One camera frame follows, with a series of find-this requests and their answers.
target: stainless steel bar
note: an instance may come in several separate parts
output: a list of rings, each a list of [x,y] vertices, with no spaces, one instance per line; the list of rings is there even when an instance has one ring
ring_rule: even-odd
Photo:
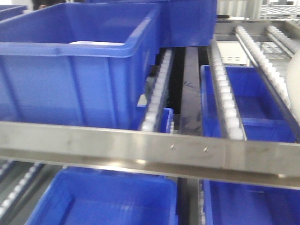
[[[282,33],[278,28],[275,26],[268,26],[267,31],[278,40],[278,42],[282,43],[290,52],[295,54],[299,48],[300,45],[296,43],[295,41],[288,38],[284,33]]]
[[[296,141],[300,142],[300,126],[290,111],[291,103],[288,98],[284,78],[280,77],[280,73],[269,63],[269,60],[266,59],[252,38],[241,26],[237,27],[236,36],[252,61],[252,64],[261,74],[263,81],[280,108],[285,121],[293,131]]]
[[[154,84],[150,102],[144,120],[141,124],[141,131],[156,132],[160,124],[161,112],[165,106],[165,97],[172,68],[173,52],[167,49],[162,58],[156,82]]]
[[[288,48],[286,48],[279,40],[276,39],[272,34],[267,33],[267,36],[270,38],[271,41],[277,44],[289,58],[292,58],[294,56],[294,53],[291,52]]]
[[[300,145],[292,143],[0,122],[0,157],[300,187]]]
[[[200,72],[198,47],[187,47],[182,85],[180,134],[201,135]]]
[[[35,163],[29,171],[20,180],[19,184],[15,186],[14,190],[7,196],[0,206],[0,223],[3,222],[7,213],[12,209],[16,202],[22,197],[25,191],[30,187],[32,181],[35,179],[42,164]]]
[[[216,38],[211,40],[208,54],[222,137],[246,140],[244,126]]]

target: roller conveyor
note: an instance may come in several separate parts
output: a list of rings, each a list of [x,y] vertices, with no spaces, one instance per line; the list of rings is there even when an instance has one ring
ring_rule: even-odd
[[[224,24],[232,28],[228,29],[227,27],[228,33],[224,33],[224,28],[218,30],[218,27]],[[289,110],[289,101],[286,97],[283,80],[280,79],[276,65],[270,64],[255,44],[255,41],[273,41],[279,47],[283,46],[289,50],[285,53],[291,56],[290,54],[294,54],[298,48],[297,43],[282,35],[279,37],[275,27],[284,30],[286,33],[284,35],[294,38],[297,31],[289,32],[289,27],[292,25],[287,25],[286,22],[274,22],[274,27],[270,22],[250,21],[224,24],[217,25],[216,38],[240,41],[298,138],[299,125],[295,123]],[[269,37],[269,34],[272,34],[276,41]],[[216,40],[212,41],[208,52],[213,74],[219,74],[218,68],[222,67],[221,71],[225,72],[222,75],[226,75]],[[163,55],[165,57],[162,57],[161,70],[158,71],[148,111],[141,126],[141,130],[147,132],[0,122],[0,155],[3,159],[8,160],[3,162],[0,170],[0,176],[3,176],[3,179],[0,177],[0,186],[4,190],[1,192],[0,198],[2,202],[0,207],[2,220],[0,221],[2,224],[24,224],[49,182],[63,165],[164,174],[189,180],[225,180],[300,188],[300,169],[297,163],[300,160],[300,145],[245,141],[245,131],[234,98],[232,99],[234,109],[236,109],[234,115],[238,121],[235,124],[241,130],[242,136],[239,135],[239,138],[232,139],[243,141],[198,137],[201,128],[194,127],[200,121],[200,107],[197,104],[199,112],[187,113],[187,106],[182,107],[179,135],[149,133],[156,130],[159,115],[165,104],[166,86],[174,57],[172,50],[167,50]],[[195,69],[199,69],[200,66],[199,64],[195,66],[195,58],[198,59],[198,57],[200,59],[203,57],[200,49],[196,47],[186,49],[183,83],[193,74],[199,75],[199,71]],[[214,78],[215,83],[218,83],[218,78]],[[189,99],[188,95],[191,95],[191,98],[195,98],[195,96],[199,98],[199,93],[187,90],[193,85],[186,84],[183,85],[182,106],[186,103],[185,99]],[[222,105],[219,104],[219,119],[223,121],[223,130],[226,130],[224,137],[231,137],[232,134],[228,132],[228,125],[225,121],[227,118],[225,117],[225,108],[221,107]],[[195,224],[195,221],[199,221],[199,224],[202,225],[205,224],[203,195],[200,186],[198,191],[199,218],[190,218],[188,220],[190,224]],[[196,204],[191,205],[190,210],[195,207],[197,207]]]

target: blue plastic bin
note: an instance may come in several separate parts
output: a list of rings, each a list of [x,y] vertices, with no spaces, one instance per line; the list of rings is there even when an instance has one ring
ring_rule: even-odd
[[[248,140],[295,142],[273,97],[253,67],[226,67]],[[221,137],[209,66],[201,67],[203,135]]]
[[[159,12],[66,3],[0,22],[0,120],[128,129],[159,50]]]
[[[176,225],[176,185],[159,176],[66,169],[26,225]]]
[[[138,119],[134,121],[131,127],[132,130],[137,130],[139,128],[139,125],[142,123],[142,119],[145,115],[145,111],[146,111],[146,107],[144,105],[139,105],[137,107]],[[173,121],[173,109],[164,108],[159,132],[169,134],[171,132],[172,121]]]
[[[206,225],[300,225],[300,190],[204,181]]]
[[[86,0],[86,2],[160,3],[162,47],[208,46],[217,20],[217,0]]]
[[[23,14],[27,6],[5,5],[0,6],[0,21]]]

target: metal frame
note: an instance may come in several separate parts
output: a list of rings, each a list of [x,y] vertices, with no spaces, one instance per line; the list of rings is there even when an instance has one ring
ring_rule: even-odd
[[[0,156],[53,165],[300,187],[300,145],[0,122]]]

